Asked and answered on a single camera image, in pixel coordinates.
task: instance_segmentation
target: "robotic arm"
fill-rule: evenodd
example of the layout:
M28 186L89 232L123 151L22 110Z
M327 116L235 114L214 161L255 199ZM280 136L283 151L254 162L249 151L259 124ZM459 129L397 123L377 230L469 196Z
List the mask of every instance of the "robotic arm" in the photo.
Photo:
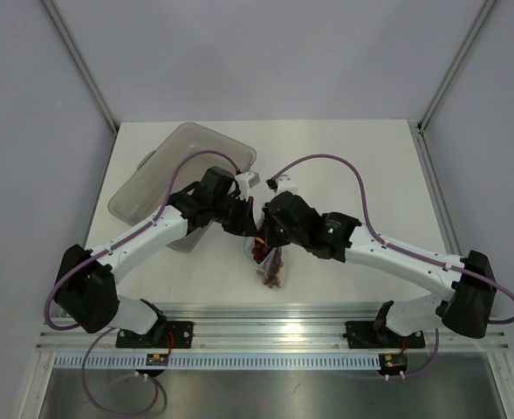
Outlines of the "robotic arm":
M264 205L264 226L257 230L250 188L259 182L258 174L232 175L210 168L200 182L172 194L157 219L158 211L91 251L78 245L68 249L57 281L92 254L103 256L74 273L55 294L55 301L88 333L112 326L142 336L148 345L156 344L165 333L165 315L145 300L118 296L115 287L161 247L215 221L230 234L261 237L270 247L296 244L317 258L371 266L432 292L421 299L382 305L374 333L387 345L399 344L402 337L441 323L464 336L485 335L496 289L449 267L465 267L493 279L487 257L474 251L468 258L433 253L384 236L384 243L379 243L356 218L337 212L320 215L303 198L293 195L293 185L286 179L274 182L276 195ZM395 251L391 244L434 258L442 267Z

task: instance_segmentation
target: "clear plastic bag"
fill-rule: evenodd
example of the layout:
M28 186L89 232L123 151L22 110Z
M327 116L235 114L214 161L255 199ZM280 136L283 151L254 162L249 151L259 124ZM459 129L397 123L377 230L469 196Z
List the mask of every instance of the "clear plastic bag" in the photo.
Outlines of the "clear plastic bag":
M243 242L243 253L255 266L257 275L262 279L263 285L269 288L284 286L285 249L282 247L269 248L259 239L246 237Z

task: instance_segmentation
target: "reflective metal surface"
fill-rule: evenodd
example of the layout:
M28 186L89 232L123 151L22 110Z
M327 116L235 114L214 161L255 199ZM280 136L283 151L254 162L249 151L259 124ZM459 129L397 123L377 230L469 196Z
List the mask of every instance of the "reflective metal surface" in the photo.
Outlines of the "reflective metal surface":
M425 354L412 355L416 368ZM90 370L98 401L133 411L149 403L153 388L141 379L102 391L115 370ZM167 419L212 418L505 418L489 363L483 354L442 354L426 374L405 381L360 379L371 372L340 371L166 371L167 392L154 413ZM55 369L40 417L109 418L86 402L78 369Z

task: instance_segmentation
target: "tabletop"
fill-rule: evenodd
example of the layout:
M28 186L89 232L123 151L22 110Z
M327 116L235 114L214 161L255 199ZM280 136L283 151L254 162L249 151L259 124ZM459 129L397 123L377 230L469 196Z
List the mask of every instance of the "tabletop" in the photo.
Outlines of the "tabletop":
M126 122L120 126L87 245L102 244L129 226L107 210L111 197L178 122ZM414 140L405 120L203 121L205 127L257 151L252 167L265 180L304 155L327 153L357 167L375 229L432 251L444 251ZM319 213L338 211L363 220L353 173L336 161L307 161L289 171L298 193ZM255 207L272 197L262 182ZM214 223L190 253L157 251L118 285L118 293L155 303L328 305L408 300L427 292L365 266L319 260L295 245L285 249L279 289L264 286L243 254L243 239Z

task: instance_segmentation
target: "plastic bag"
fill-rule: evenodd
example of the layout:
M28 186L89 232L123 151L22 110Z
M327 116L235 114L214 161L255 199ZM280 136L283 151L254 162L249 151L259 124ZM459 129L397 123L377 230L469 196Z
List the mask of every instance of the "plastic bag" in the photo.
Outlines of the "plastic bag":
M254 237L246 237L243 242L243 253L255 266L255 271L262 279L263 285L269 288L280 288L284 283L285 249L270 248Z

